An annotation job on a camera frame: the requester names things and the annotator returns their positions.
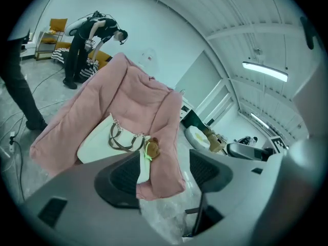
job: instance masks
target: brown strap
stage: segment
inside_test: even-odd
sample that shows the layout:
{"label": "brown strap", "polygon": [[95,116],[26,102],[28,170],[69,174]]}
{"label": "brown strap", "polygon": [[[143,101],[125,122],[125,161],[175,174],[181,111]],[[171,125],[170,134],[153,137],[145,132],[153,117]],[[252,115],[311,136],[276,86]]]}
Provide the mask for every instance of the brown strap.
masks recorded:
{"label": "brown strap", "polygon": [[[120,130],[117,132],[116,136],[113,137],[113,131],[114,131],[114,128],[115,128],[115,124],[113,123],[113,125],[112,125],[112,127],[111,127],[111,135],[112,135],[112,137],[110,136],[109,139],[108,139],[108,144],[109,144],[109,146],[111,146],[111,148],[113,148],[114,150],[124,150],[124,151],[126,151],[126,152],[131,152],[130,149],[133,148],[133,144],[134,144],[134,142],[136,141],[137,137],[136,137],[136,136],[133,137],[130,146],[128,146],[128,147],[124,147],[124,146],[122,146],[120,143],[118,143],[118,142],[116,141],[116,139],[115,139],[116,137],[118,137],[118,136],[120,135],[120,133],[121,133]],[[114,145],[113,145],[113,143],[112,143],[112,140],[115,142],[115,144],[116,144],[118,147],[114,147]],[[145,143],[145,139],[142,138],[141,145],[140,145],[140,147],[139,147],[137,150],[141,149],[141,148],[143,147],[144,143]]]}

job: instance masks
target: ceiling light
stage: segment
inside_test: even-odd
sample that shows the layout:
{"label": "ceiling light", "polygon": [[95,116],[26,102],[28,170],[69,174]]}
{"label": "ceiling light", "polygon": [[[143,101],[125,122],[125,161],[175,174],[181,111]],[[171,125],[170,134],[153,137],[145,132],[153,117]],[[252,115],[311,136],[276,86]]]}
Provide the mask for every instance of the ceiling light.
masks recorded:
{"label": "ceiling light", "polygon": [[259,119],[257,116],[255,116],[253,113],[251,113],[252,117],[255,118],[258,122],[260,122],[263,126],[265,126],[267,129],[269,129],[269,126],[265,124],[261,119]]}
{"label": "ceiling light", "polygon": [[257,71],[257,72],[261,72],[263,74],[273,76],[277,79],[280,79],[284,82],[287,82],[288,75],[284,72],[281,72],[281,71],[277,70],[277,69],[269,68],[269,67],[266,67],[266,66],[263,66],[263,65],[254,64],[254,63],[250,63],[250,62],[243,62],[242,65],[243,65],[244,68],[254,70],[254,71]]}

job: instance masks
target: black pants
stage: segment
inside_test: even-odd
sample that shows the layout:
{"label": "black pants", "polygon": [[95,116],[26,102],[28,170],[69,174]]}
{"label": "black pants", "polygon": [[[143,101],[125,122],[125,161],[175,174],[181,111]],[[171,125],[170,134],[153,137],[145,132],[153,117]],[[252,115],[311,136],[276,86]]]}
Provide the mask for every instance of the black pants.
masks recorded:
{"label": "black pants", "polygon": [[7,59],[0,71],[0,76],[6,84],[6,88],[24,113],[26,119],[33,125],[39,125],[42,121],[42,115],[36,107],[31,90],[23,74],[20,66],[20,50],[22,48],[23,39],[16,39],[6,42]]}
{"label": "black pants", "polygon": [[85,40],[82,39],[77,32],[72,41],[70,51],[68,52],[68,57],[65,63],[66,80],[72,80],[73,76],[79,76],[81,69],[84,68],[85,64],[87,63],[87,59],[88,53],[85,50]]}

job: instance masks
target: concrete floor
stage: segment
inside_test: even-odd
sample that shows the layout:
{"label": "concrete floor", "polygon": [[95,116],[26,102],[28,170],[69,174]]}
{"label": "concrete floor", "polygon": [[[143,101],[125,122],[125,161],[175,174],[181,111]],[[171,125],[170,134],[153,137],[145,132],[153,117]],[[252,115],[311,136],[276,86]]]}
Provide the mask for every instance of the concrete floor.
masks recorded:
{"label": "concrete floor", "polygon": [[[61,68],[60,64],[52,60],[29,59],[22,62],[22,73],[26,76],[31,91],[34,91],[42,80]],[[40,112],[46,122],[49,122],[65,101],[77,92],[64,87],[62,83],[64,77],[64,70],[61,70],[38,86],[33,94],[36,105],[41,108]],[[0,145],[11,155],[10,158],[4,158],[2,161],[2,177],[13,200],[19,204],[23,201],[17,180],[21,156],[17,146],[14,155],[9,152],[9,136],[11,131],[18,131],[21,122],[18,120],[23,114],[3,85],[0,85],[0,110]],[[20,143],[23,153],[22,188],[24,197],[27,198],[50,180],[50,177],[29,157],[30,145],[37,137],[37,133],[26,129],[25,121],[24,118],[16,140]],[[182,234],[191,231],[196,219],[196,214],[186,216],[184,210],[198,207],[200,201],[200,190],[189,170],[189,149],[192,149],[192,146],[185,138],[183,131],[184,128],[180,125],[177,147],[180,168],[186,181],[186,191],[167,199],[140,201],[141,212],[145,219],[159,234],[173,244],[182,242]]]}

